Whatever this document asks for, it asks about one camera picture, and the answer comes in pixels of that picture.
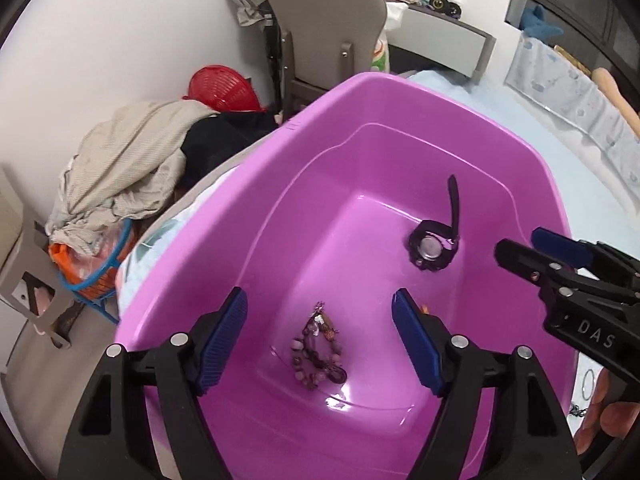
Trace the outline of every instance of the pile of clothes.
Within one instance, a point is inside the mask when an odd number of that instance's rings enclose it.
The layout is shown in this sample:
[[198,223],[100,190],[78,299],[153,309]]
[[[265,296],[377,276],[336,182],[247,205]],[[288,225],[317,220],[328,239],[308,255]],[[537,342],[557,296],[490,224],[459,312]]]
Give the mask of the pile of clothes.
[[193,100],[125,106],[86,134],[60,177],[46,224],[52,244],[96,256],[122,219],[149,218],[174,190],[278,127],[270,112],[218,113]]

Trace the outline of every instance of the finger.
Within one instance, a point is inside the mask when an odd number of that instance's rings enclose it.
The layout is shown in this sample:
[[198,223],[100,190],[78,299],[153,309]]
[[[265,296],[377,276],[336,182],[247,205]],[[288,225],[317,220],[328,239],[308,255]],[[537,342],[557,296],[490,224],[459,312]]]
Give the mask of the finger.
[[600,372],[598,376],[598,382],[596,384],[596,390],[593,393],[593,397],[591,397],[592,404],[598,404],[604,400],[604,397],[607,395],[607,391],[609,390],[609,371],[603,370]]
[[587,414],[584,416],[584,420],[582,421],[582,427],[592,428],[593,425],[599,420],[600,413],[602,412],[602,404],[592,404],[589,406],[587,410]]
[[600,426],[610,436],[625,438],[639,412],[640,404],[636,402],[614,402],[602,412]]
[[594,428],[580,428],[574,436],[575,450],[578,455],[581,455],[591,445],[593,437],[595,436]]

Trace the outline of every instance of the watch face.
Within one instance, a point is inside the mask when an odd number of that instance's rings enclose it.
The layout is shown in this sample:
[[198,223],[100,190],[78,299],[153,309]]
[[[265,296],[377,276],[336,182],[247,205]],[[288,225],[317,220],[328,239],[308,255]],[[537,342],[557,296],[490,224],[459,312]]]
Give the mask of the watch face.
[[426,235],[420,242],[418,252],[425,260],[435,260],[442,254],[442,243],[435,236]]

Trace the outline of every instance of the gray floor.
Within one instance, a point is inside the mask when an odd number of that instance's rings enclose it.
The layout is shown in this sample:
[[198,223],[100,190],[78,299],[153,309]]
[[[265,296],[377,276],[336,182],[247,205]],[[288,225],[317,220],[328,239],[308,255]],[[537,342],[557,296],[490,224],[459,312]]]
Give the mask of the gray floor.
[[[8,365],[4,386],[15,421],[37,465],[55,478],[71,418],[115,326],[84,309],[73,326],[71,348],[56,349],[27,325]],[[162,472],[179,480],[171,454],[156,445]]]

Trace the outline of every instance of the beaded bracelet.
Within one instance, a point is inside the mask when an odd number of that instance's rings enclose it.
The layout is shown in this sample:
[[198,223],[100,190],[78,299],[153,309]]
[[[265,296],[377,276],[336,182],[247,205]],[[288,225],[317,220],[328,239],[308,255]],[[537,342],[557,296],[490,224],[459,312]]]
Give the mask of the beaded bracelet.
[[[331,347],[331,355],[328,359],[322,359],[316,350],[316,337],[320,334]],[[302,337],[296,337],[291,342],[291,364],[295,370],[296,379],[310,390],[317,388],[318,384],[325,379],[335,384],[344,384],[347,381],[347,372],[339,364],[342,346],[337,340],[337,335],[338,330],[324,311],[324,301],[318,301],[313,314],[302,329]],[[311,362],[318,371],[307,374],[303,367],[304,359]]]

